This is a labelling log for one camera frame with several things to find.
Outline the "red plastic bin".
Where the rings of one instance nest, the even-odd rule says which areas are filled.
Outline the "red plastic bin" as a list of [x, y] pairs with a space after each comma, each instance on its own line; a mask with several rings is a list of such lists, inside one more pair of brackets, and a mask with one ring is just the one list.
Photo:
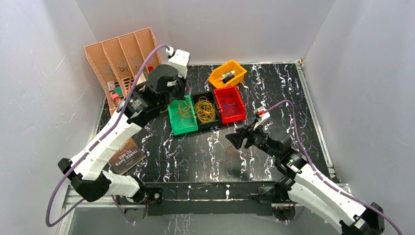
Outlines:
[[240, 122], [246, 119], [246, 107], [236, 86], [213, 90], [218, 102], [222, 124]]

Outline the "green plastic bin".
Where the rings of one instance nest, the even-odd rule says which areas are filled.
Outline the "green plastic bin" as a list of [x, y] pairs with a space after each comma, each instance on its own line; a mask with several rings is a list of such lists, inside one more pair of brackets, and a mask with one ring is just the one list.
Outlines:
[[185, 100], [173, 100], [168, 106], [169, 119], [174, 136], [198, 131], [195, 111], [190, 95]]

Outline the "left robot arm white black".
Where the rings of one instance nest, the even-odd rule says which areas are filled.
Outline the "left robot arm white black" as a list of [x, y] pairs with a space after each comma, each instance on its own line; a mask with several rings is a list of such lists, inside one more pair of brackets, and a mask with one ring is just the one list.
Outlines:
[[84, 200], [94, 202], [104, 195], [125, 196], [135, 204], [145, 200], [146, 186], [139, 178], [109, 173], [104, 167], [128, 139], [173, 100], [184, 98], [185, 85], [185, 75], [177, 68], [157, 66], [148, 80], [133, 90], [130, 99], [121, 101], [101, 132], [80, 153], [59, 161], [58, 167]]

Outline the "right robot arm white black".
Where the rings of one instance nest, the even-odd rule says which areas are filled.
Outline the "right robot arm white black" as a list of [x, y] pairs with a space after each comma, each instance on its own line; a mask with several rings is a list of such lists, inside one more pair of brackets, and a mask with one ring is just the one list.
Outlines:
[[257, 147], [274, 158], [283, 177], [273, 187], [262, 187], [251, 199], [260, 203], [280, 201], [299, 203], [328, 222], [342, 235], [380, 235], [385, 230], [382, 208], [372, 203], [363, 206], [351, 194], [313, 170], [305, 156], [292, 146], [291, 137], [283, 131], [263, 131], [244, 125], [226, 139], [236, 148]]

